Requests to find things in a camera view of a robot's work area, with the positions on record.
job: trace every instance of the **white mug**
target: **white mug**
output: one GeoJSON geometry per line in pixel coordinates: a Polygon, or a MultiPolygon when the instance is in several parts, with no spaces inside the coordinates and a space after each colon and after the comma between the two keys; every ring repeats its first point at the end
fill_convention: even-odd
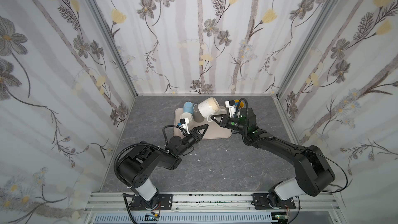
{"type": "Polygon", "coordinates": [[[182,119],[182,118],[188,118],[189,124],[192,123],[193,116],[190,112],[183,112],[180,116],[180,119],[182,119]]]}
{"type": "Polygon", "coordinates": [[[208,122],[212,122],[213,120],[210,119],[210,117],[214,115],[216,112],[220,111],[220,105],[218,104],[215,98],[210,97],[199,103],[198,109],[199,112],[202,114],[202,116],[207,118],[208,122]]]}

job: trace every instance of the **gray cup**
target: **gray cup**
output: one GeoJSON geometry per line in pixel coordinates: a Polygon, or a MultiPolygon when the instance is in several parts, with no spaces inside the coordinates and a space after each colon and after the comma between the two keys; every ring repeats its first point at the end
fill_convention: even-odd
{"type": "Polygon", "coordinates": [[[197,123],[203,122],[205,117],[199,112],[198,104],[193,106],[193,120],[197,123]]]}

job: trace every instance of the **ventilation grille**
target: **ventilation grille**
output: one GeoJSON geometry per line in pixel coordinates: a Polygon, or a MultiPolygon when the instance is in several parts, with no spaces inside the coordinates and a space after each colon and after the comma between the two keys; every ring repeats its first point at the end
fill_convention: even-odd
{"type": "MultiPolygon", "coordinates": [[[[132,214],[137,223],[266,223],[270,212],[256,213],[161,213],[160,220],[145,221],[146,214],[132,214]]],[[[97,214],[93,224],[130,224],[128,214],[97,214]]]]}

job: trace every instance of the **blue cup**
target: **blue cup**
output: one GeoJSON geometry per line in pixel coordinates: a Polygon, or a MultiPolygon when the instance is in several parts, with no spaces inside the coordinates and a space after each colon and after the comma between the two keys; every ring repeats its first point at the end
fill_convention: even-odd
{"type": "Polygon", "coordinates": [[[183,111],[184,112],[189,112],[190,114],[193,115],[193,103],[190,101],[187,101],[184,103],[184,107],[183,107],[183,111]]]}

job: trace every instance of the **mounting plate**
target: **mounting plate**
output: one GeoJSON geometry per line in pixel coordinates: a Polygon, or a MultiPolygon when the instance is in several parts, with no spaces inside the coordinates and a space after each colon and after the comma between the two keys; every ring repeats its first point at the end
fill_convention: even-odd
{"type": "MultiPolygon", "coordinates": [[[[141,207],[141,197],[137,196],[132,198],[129,204],[131,211],[136,210],[147,210],[145,207],[141,207]]],[[[173,204],[173,194],[159,194],[160,210],[171,210],[173,204]]]]}
{"type": "MultiPolygon", "coordinates": [[[[263,209],[275,209],[272,208],[268,205],[268,198],[267,198],[268,193],[266,194],[261,194],[261,193],[254,193],[252,194],[253,196],[253,201],[251,202],[252,205],[258,210],[263,210],[263,209]]],[[[289,207],[289,209],[296,209],[295,202],[293,198],[289,198],[286,201],[282,202],[282,207],[279,209],[286,209],[286,206],[289,207]]]]}

